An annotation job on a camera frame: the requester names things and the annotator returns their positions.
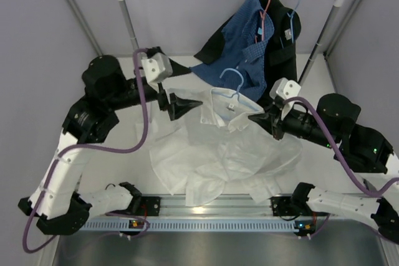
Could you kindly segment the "light blue hanger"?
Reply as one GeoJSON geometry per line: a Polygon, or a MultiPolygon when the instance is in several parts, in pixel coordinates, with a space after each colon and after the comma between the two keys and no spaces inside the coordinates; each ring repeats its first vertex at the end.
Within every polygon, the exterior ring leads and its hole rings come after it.
{"type": "Polygon", "coordinates": [[[222,79],[222,77],[224,76],[224,74],[226,72],[234,72],[241,79],[241,82],[238,84],[236,90],[233,91],[228,88],[212,88],[211,94],[221,96],[221,97],[224,97],[227,99],[231,99],[234,103],[244,105],[245,107],[248,107],[249,109],[251,109],[254,112],[263,112],[264,109],[261,108],[258,104],[255,104],[254,102],[248,100],[246,97],[241,98],[240,91],[241,91],[241,87],[244,85],[244,77],[243,77],[242,73],[234,68],[226,68],[221,72],[219,78],[222,79]]]}

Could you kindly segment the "white shirt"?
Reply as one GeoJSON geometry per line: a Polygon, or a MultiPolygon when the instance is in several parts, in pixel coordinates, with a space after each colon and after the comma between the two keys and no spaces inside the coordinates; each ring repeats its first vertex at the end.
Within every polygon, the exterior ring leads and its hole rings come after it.
{"type": "Polygon", "coordinates": [[[283,176],[295,178],[301,142],[291,135],[276,140],[251,121],[263,112],[256,102],[227,88],[172,88],[170,94],[196,106],[173,121],[151,103],[145,149],[163,187],[184,192],[187,206],[213,201],[229,183],[241,183],[263,202],[283,191],[283,176]]]}

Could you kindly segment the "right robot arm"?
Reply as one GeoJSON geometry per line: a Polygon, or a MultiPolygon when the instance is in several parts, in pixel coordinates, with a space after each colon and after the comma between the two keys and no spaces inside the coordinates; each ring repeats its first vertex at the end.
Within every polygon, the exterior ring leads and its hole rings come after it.
{"type": "Polygon", "coordinates": [[[357,124],[361,108],[337,93],[313,107],[302,97],[274,100],[249,119],[280,140],[285,134],[330,148],[361,196],[330,192],[300,182],[290,198],[300,215],[321,212],[365,224],[398,243],[398,156],[377,130],[357,124]]]}

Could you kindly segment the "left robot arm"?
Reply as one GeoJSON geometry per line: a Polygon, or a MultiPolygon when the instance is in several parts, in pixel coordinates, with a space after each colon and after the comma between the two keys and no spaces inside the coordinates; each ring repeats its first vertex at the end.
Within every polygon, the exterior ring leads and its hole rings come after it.
{"type": "Polygon", "coordinates": [[[180,65],[160,48],[137,50],[133,55],[135,78],[124,75],[112,55],[94,58],[82,74],[84,96],[75,102],[63,124],[52,162],[36,191],[19,201],[19,209],[45,235],[72,235],[97,216],[119,213],[132,216],[142,209],[142,194],[132,184],[118,183],[83,194],[79,181],[95,151],[113,153],[104,141],[119,122],[117,111],[140,106],[148,123],[147,103],[157,102],[175,121],[200,106],[163,88],[180,65]]]}

